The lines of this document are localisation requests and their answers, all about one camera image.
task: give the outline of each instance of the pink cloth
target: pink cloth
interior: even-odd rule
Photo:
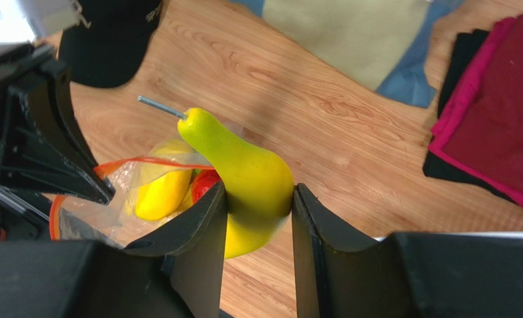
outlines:
[[[493,30],[489,34],[489,37],[485,40],[485,43],[477,52],[465,70],[465,73],[459,80],[459,83],[457,84],[457,87],[455,88],[449,101],[447,102],[447,105],[443,110],[439,121],[434,125],[434,127],[432,127],[432,134],[435,136],[435,138],[434,141],[429,145],[428,149],[452,166],[455,166],[456,168],[459,168],[460,170],[463,170],[468,174],[471,174],[472,176],[475,176],[484,180],[488,184],[491,184],[494,188],[507,194],[512,200],[523,207],[522,192],[512,189],[507,185],[504,185],[479,173],[478,171],[447,155],[443,151],[443,147],[447,144],[447,141],[451,138],[463,120],[468,107],[474,102],[481,86],[483,74],[487,66],[490,64],[494,52],[506,38],[515,22],[516,19],[507,18],[495,23]]]

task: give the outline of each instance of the wooden floor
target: wooden floor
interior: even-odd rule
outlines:
[[[434,29],[426,73],[440,87],[457,32],[490,28],[523,0],[468,0]],[[523,230],[523,210],[472,186],[425,178],[436,105],[419,109],[361,87],[226,0],[172,0],[136,78],[120,89],[73,85],[75,111],[100,162],[148,152],[174,117],[203,107],[281,155],[297,182],[368,235]],[[239,317],[295,317],[291,226],[266,248],[227,261],[221,307]]]

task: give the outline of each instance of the folded cloth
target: folded cloth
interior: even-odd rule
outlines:
[[[424,62],[434,23],[464,0],[231,0],[352,80],[409,105],[436,91]]]
[[[453,93],[455,86],[457,86],[463,72],[469,65],[469,62],[473,59],[475,53],[477,53],[481,48],[481,45],[483,45],[483,42],[487,39],[488,35],[488,31],[478,29],[474,30],[473,33],[459,33],[457,35],[457,39],[453,46],[453,52],[451,53],[451,61],[447,69],[447,74],[439,92],[437,108],[438,118],[449,101],[449,98]],[[511,198],[506,194],[495,189],[487,182],[448,164],[430,151],[426,154],[422,171],[424,171],[424,175],[427,177],[483,187],[489,190],[492,194],[513,202],[513,200],[511,200]]]
[[[432,132],[430,151],[523,207],[523,15],[495,24]]]

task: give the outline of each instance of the baseball cap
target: baseball cap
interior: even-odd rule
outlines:
[[[71,80],[112,88],[130,81],[159,26],[161,0],[77,0],[81,23],[63,32],[58,59]]]

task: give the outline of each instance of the beige cloth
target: beige cloth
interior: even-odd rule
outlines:
[[[426,0],[265,0],[263,19],[375,90],[414,41]]]

